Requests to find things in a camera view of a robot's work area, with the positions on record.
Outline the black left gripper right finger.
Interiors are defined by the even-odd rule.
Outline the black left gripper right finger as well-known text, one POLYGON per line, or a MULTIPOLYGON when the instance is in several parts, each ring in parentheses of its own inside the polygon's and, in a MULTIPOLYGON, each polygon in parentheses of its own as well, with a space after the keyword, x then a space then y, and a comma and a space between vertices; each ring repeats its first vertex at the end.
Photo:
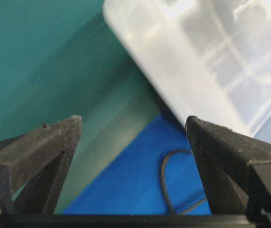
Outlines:
POLYGON ((185 129, 213 214, 271 214, 270 143, 196 116, 185 129))

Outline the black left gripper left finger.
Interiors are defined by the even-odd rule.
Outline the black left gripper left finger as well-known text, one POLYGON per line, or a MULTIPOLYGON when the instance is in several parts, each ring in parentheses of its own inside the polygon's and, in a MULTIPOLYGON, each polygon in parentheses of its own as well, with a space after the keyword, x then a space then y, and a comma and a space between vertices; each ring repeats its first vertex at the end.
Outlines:
POLYGON ((82 136, 73 115, 0 141, 0 211, 53 214, 82 136))

